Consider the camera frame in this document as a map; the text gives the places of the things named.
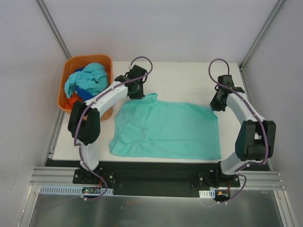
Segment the teal green t shirt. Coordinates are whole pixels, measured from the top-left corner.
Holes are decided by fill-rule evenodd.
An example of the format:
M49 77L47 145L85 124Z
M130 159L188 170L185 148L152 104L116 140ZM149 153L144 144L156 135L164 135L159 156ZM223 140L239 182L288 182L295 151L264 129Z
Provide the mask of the teal green t shirt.
M109 150L120 157L221 159L218 118L210 108L149 94L121 106Z

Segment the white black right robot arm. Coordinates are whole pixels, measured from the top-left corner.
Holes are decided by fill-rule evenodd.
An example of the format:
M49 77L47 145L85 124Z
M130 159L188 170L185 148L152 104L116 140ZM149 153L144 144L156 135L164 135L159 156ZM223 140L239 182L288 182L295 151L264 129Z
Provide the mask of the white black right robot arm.
M219 162L220 171L213 174L214 183L222 187L230 181L230 175L250 165L263 165L272 157L276 124L258 114L243 92L217 90L210 107L218 112L229 107L241 125L235 151Z

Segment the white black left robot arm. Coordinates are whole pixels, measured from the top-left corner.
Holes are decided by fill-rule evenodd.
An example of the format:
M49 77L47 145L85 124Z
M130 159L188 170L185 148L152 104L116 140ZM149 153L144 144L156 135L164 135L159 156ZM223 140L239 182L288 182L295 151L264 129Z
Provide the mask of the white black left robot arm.
M121 75L99 95L87 102L74 103L68 131L73 137L74 146L79 148L80 165L86 170L83 177L88 183L95 184L100 179L100 172L96 170L99 157L95 142L101 132L101 117L110 107L126 97L142 98L145 81L145 76L130 79Z

